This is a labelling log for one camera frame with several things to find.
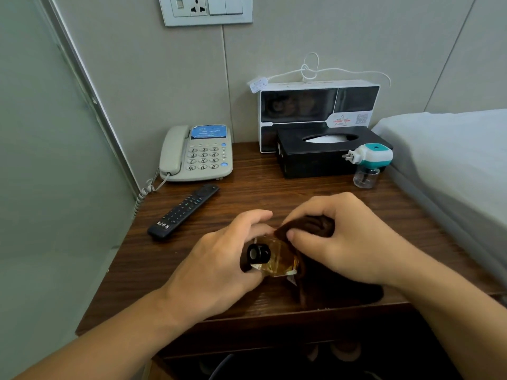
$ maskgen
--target cable tag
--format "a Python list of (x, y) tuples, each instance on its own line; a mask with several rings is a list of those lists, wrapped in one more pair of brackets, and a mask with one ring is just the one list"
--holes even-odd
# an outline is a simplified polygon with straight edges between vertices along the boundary
[(254, 78), (252, 81), (248, 82), (247, 84), (250, 87), (252, 93), (255, 94), (268, 84), (268, 79), (266, 77), (257, 77)]

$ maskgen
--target bed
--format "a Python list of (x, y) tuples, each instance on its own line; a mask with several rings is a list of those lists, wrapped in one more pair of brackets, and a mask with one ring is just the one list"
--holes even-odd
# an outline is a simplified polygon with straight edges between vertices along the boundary
[(394, 182), (507, 288), (507, 109), (404, 114), (373, 132), (394, 146)]

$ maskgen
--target blue label on telephone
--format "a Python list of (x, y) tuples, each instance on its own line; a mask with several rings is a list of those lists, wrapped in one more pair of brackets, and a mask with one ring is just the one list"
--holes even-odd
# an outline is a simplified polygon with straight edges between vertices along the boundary
[(198, 125), (192, 128), (193, 139), (215, 139), (227, 137), (225, 125)]

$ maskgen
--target white corded telephone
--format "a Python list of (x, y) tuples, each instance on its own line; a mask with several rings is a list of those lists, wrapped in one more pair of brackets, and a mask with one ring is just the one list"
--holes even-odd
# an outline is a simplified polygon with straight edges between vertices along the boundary
[(134, 215), (148, 193), (158, 191), (166, 181), (222, 179), (231, 172), (232, 144), (225, 125), (172, 127), (165, 136), (157, 170), (163, 181), (155, 188), (157, 175), (149, 180), (137, 197)]

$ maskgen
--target teal and white plug-in device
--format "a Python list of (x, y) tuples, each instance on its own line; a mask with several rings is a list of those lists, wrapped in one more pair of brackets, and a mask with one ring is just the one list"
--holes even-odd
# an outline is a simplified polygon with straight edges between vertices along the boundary
[(379, 143), (370, 143), (350, 150), (342, 157), (352, 164), (358, 165), (354, 175), (354, 184), (359, 188), (373, 188), (380, 173), (379, 168), (391, 163), (392, 150)]

